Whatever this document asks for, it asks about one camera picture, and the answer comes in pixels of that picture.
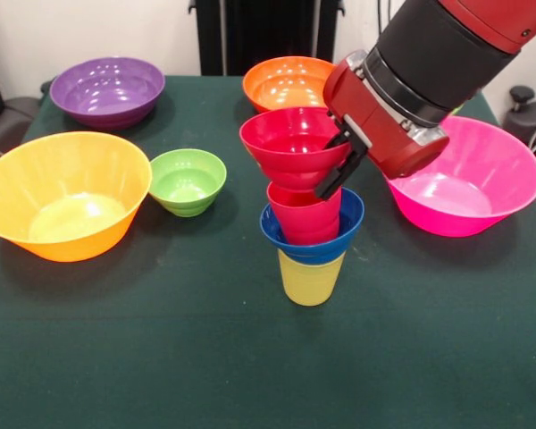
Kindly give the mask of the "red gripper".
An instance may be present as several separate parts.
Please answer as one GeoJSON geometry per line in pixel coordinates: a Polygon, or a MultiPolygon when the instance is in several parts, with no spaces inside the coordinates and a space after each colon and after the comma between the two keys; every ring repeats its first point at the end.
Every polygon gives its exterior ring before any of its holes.
{"type": "Polygon", "coordinates": [[[376,50],[356,50],[337,64],[325,82],[323,100],[340,132],[316,153],[314,194],[319,199],[329,199],[366,156],[385,176],[406,177],[449,143],[440,127],[448,111],[419,97],[376,50]]]}

